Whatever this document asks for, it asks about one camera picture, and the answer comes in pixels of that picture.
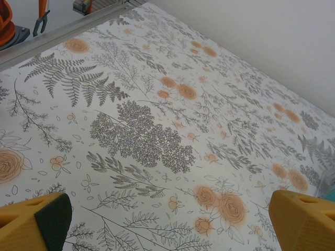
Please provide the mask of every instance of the floral fabric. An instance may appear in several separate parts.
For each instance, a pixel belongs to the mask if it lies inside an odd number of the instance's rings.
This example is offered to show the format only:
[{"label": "floral fabric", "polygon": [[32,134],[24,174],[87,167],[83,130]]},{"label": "floral fabric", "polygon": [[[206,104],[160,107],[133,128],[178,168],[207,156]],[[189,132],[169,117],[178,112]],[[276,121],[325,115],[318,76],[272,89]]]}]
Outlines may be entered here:
[{"label": "floral fabric", "polygon": [[64,250],[280,250],[334,118],[152,4],[0,73],[0,206],[66,192]]}]

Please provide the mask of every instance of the white wall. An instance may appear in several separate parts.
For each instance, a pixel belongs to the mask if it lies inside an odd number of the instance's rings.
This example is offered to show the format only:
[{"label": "white wall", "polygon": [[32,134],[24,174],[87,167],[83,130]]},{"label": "white wall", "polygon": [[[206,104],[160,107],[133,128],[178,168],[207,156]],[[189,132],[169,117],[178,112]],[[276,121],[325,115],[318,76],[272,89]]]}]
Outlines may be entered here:
[{"label": "white wall", "polygon": [[[49,0],[48,22],[46,31],[59,28],[83,17],[74,12],[72,5],[74,0]],[[30,29],[29,39],[32,38],[35,22],[38,19],[38,0],[7,0],[12,12],[13,23]]]},{"label": "white wall", "polygon": [[150,0],[335,116],[334,0]]}]

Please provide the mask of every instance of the orange rose print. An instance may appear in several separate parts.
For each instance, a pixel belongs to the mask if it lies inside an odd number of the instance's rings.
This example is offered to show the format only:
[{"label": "orange rose print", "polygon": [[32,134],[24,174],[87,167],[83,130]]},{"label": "orange rose print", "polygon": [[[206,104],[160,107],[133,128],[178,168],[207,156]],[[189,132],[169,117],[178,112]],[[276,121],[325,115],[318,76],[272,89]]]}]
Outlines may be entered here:
[{"label": "orange rose print", "polygon": [[274,172],[274,174],[280,178],[280,179],[284,179],[286,178],[287,172],[285,170],[284,167],[282,167],[280,164],[273,164],[272,165],[272,171]]},{"label": "orange rose print", "polygon": [[0,184],[11,181],[21,173],[25,157],[20,152],[0,149]]},{"label": "orange rose print", "polygon": [[195,222],[195,229],[199,234],[206,234],[208,236],[209,231],[213,228],[210,226],[209,219],[199,218]]},{"label": "orange rose print", "polygon": [[197,92],[195,92],[195,89],[188,85],[180,85],[178,87],[178,91],[180,95],[189,100],[195,99],[197,97]]},{"label": "orange rose print", "polygon": [[190,49],[193,54],[198,54],[199,52],[196,49]]},{"label": "orange rose print", "polygon": [[90,49],[90,46],[79,38],[72,38],[65,41],[64,46],[74,53],[85,53]]},{"label": "orange rose print", "polygon": [[231,192],[222,195],[219,210],[224,219],[232,225],[241,223],[245,218],[243,201]]},{"label": "orange rose print", "polygon": [[291,110],[286,110],[285,113],[288,116],[288,118],[291,119],[293,122],[300,123],[300,118],[295,112]]},{"label": "orange rose print", "polygon": [[279,113],[275,113],[274,116],[278,119],[282,119],[282,116]]},{"label": "orange rose print", "polygon": [[201,48],[202,47],[201,43],[199,43],[197,41],[192,41],[191,44],[196,48]]},{"label": "orange rose print", "polygon": [[50,163],[52,164],[52,170],[59,171],[62,169],[62,162],[64,161],[64,158],[62,156],[57,156],[56,158],[52,158],[50,160]]},{"label": "orange rose print", "polygon": [[203,50],[204,52],[209,55],[209,56],[212,56],[213,58],[215,58],[217,56],[217,53],[215,50],[213,50],[212,48],[210,47],[203,47]]},{"label": "orange rose print", "polygon": [[285,112],[285,108],[282,107],[282,105],[278,104],[278,103],[274,103],[273,104],[274,108],[276,108],[278,111],[280,112]]},{"label": "orange rose print", "polygon": [[166,87],[169,87],[169,88],[177,88],[178,87],[177,83],[170,77],[162,77],[161,82],[162,82],[163,85],[165,85]]},{"label": "orange rose print", "polygon": [[296,170],[289,171],[289,180],[291,181],[292,185],[299,191],[305,192],[308,190],[307,180],[302,175],[302,173]]},{"label": "orange rose print", "polygon": [[211,207],[217,200],[215,193],[208,187],[200,187],[196,194],[198,203],[201,206]]},{"label": "orange rose print", "polygon": [[161,98],[169,98],[170,97],[170,94],[167,92],[167,91],[164,91],[164,90],[159,90],[157,92],[158,96],[161,97]]}]

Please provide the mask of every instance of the small orange flower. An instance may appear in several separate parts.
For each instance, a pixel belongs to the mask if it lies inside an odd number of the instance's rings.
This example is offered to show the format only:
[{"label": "small orange flower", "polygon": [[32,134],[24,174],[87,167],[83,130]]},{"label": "small orange flower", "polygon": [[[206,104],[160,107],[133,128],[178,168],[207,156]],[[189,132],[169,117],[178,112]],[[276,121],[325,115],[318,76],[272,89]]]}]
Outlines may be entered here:
[{"label": "small orange flower", "polygon": [[274,103],[273,104],[274,108],[276,108],[278,111],[280,112],[285,112],[285,108],[282,107],[282,105],[278,104],[278,103]]},{"label": "small orange flower", "polygon": [[210,161],[211,163],[219,161],[214,154],[208,154],[204,157],[204,159],[205,159],[205,161]]},{"label": "small orange flower", "polygon": [[186,99],[193,100],[197,97],[197,92],[195,92],[195,89],[188,85],[180,85],[178,87],[179,94],[183,96]]},{"label": "small orange flower", "polygon": [[145,50],[147,50],[147,51],[150,51],[150,45],[148,45],[148,44],[144,44],[142,46],[142,48],[145,49]]},{"label": "small orange flower", "polygon": [[212,229],[212,227],[210,226],[209,220],[199,218],[195,222],[195,229],[199,234],[206,234],[208,236],[208,232]]},{"label": "small orange flower", "polygon": [[301,130],[303,131],[303,133],[307,133],[307,130],[305,127],[301,127]]},{"label": "small orange flower", "polygon": [[170,197],[170,202],[169,202],[169,208],[174,210],[176,209],[178,206],[178,202],[177,202],[177,198],[174,196]]},{"label": "small orange flower", "polygon": [[124,29],[124,34],[130,35],[132,34],[133,30],[132,29]]},{"label": "small orange flower", "polygon": [[278,118],[278,119],[282,119],[282,116],[281,116],[279,113],[277,113],[277,112],[274,114],[274,116],[275,116],[276,118]]},{"label": "small orange flower", "polygon": [[294,123],[300,123],[300,118],[295,112],[291,110],[286,110],[285,113],[288,118],[291,119]]},{"label": "small orange flower", "polygon": [[192,141],[194,141],[194,140],[198,141],[198,140],[196,139],[197,137],[198,137],[198,136],[194,135],[194,133],[191,133],[191,132],[187,135],[187,138],[188,138],[189,140],[192,140]]},{"label": "small orange flower", "polygon": [[215,58],[217,56],[217,53],[215,50],[213,50],[212,48],[210,47],[203,47],[203,50],[204,52],[209,55],[209,56],[212,56],[213,58]]},{"label": "small orange flower", "polygon": [[52,170],[59,171],[62,168],[62,162],[64,158],[62,156],[57,156],[56,158],[52,158],[50,163],[52,164]]},{"label": "small orange flower", "polygon": [[274,172],[274,174],[278,178],[280,178],[280,179],[286,178],[287,172],[286,172],[285,168],[282,165],[274,163],[272,165],[272,171]]},{"label": "small orange flower", "polygon": [[73,119],[75,119],[75,115],[72,113],[72,114],[67,115],[66,118],[67,118],[68,120],[73,120]]},{"label": "small orange flower", "polygon": [[201,76],[201,77],[199,77],[199,81],[201,83],[204,83],[204,82],[206,82],[206,78],[204,76]]},{"label": "small orange flower", "polygon": [[165,85],[166,87],[169,87],[169,88],[177,88],[178,87],[177,83],[170,77],[162,77],[161,82],[162,82],[163,85]]},{"label": "small orange flower", "polygon": [[199,43],[197,41],[192,41],[191,44],[196,48],[201,48],[202,47],[201,43]]},{"label": "small orange flower", "polygon": [[226,133],[225,131],[222,131],[222,132],[220,133],[220,135],[221,135],[221,137],[222,137],[223,139],[225,139],[225,138],[229,138],[229,136],[227,135],[227,133]]},{"label": "small orange flower", "polygon": [[287,190],[287,187],[284,187],[284,186],[279,186],[278,188],[279,190]]},{"label": "small orange flower", "polygon": [[181,122],[179,122],[179,121],[173,122],[173,125],[176,128],[184,128],[184,125]]},{"label": "small orange flower", "polygon": [[193,54],[198,54],[199,52],[196,49],[190,49]]},{"label": "small orange flower", "polygon": [[299,191],[305,192],[308,190],[308,183],[304,175],[296,170],[289,171],[289,180],[292,185]]},{"label": "small orange flower", "polygon": [[165,99],[167,99],[167,98],[170,97],[170,94],[167,91],[165,91],[165,90],[159,90],[157,92],[157,94],[158,94],[159,97],[165,98]]}]

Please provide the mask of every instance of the gray fern print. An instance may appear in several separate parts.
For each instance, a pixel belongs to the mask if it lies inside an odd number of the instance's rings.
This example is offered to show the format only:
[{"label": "gray fern print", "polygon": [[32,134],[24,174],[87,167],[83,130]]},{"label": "gray fern print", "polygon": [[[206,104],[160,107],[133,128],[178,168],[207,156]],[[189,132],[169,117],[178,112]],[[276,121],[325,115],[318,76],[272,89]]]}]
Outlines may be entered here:
[{"label": "gray fern print", "polygon": [[154,116],[147,106],[135,101],[117,105],[117,119],[100,112],[91,127],[91,138],[107,147],[111,156],[120,152],[122,157],[132,156],[145,167],[164,166],[174,173],[188,172],[195,161],[191,146],[181,146],[181,137],[170,127],[154,124]]},{"label": "gray fern print", "polygon": [[120,87],[115,86],[114,81],[107,83],[109,77],[103,78],[104,72],[89,73],[96,65],[81,66],[83,64],[85,64],[84,59],[56,59],[53,53],[49,56],[38,54],[19,68],[35,66],[34,70],[25,78],[25,82],[34,76],[43,74],[44,85],[52,98],[54,98],[54,88],[60,82],[63,91],[71,100],[72,107],[78,104],[80,92],[82,92],[88,107],[92,104],[94,95],[98,97],[100,106],[105,103],[107,97],[112,102],[115,101],[115,98],[122,100],[129,97],[127,93],[120,90]]}]

